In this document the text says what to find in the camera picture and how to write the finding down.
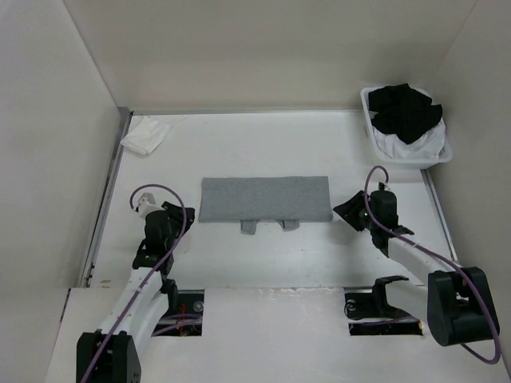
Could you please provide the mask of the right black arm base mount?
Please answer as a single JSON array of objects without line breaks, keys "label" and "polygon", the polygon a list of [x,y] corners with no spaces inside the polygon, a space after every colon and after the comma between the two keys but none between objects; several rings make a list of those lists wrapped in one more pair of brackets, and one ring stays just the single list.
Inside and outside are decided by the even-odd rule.
[{"label": "right black arm base mount", "polygon": [[370,289],[344,290],[343,311],[350,336],[422,336],[421,322],[387,301],[386,287],[396,287],[398,282],[409,279],[399,275],[377,278]]}]

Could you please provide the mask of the grey tank top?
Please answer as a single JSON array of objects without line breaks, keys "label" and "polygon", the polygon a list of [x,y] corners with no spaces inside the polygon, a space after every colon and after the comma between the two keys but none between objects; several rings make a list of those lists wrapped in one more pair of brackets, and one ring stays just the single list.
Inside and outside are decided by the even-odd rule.
[{"label": "grey tank top", "polygon": [[254,235],[259,222],[277,222],[283,231],[305,223],[333,219],[326,176],[204,178],[201,184],[201,223],[240,223]]}]

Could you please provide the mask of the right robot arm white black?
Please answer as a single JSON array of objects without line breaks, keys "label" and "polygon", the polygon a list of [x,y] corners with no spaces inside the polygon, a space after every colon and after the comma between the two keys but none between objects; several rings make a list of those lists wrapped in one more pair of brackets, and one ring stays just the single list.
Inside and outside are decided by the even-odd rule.
[{"label": "right robot arm white black", "polygon": [[359,191],[333,210],[356,231],[369,231],[378,250],[420,281],[415,285],[402,275],[377,278],[369,293],[347,294],[348,318],[412,316],[428,325],[441,346],[498,337],[500,325],[484,271],[421,251],[414,233],[398,221],[393,192]]}]

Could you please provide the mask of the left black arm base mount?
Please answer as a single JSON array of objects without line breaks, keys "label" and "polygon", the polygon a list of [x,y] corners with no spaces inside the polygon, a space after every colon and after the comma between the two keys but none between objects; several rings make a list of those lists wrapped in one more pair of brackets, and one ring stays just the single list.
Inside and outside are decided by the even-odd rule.
[{"label": "left black arm base mount", "polygon": [[204,290],[180,290],[168,279],[162,288],[168,310],[156,324],[153,337],[198,337],[202,335]]}]

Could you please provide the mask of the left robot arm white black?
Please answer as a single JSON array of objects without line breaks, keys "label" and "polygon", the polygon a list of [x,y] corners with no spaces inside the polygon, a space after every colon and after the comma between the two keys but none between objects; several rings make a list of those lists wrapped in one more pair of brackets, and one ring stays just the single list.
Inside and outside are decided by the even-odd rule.
[{"label": "left robot arm white black", "polygon": [[168,277],[173,250],[195,221],[195,209],[164,202],[149,193],[136,212],[145,221],[129,280],[117,303],[93,332],[77,341],[77,382],[139,382],[140,354],[161,318],[179,309],[179,290]]}]

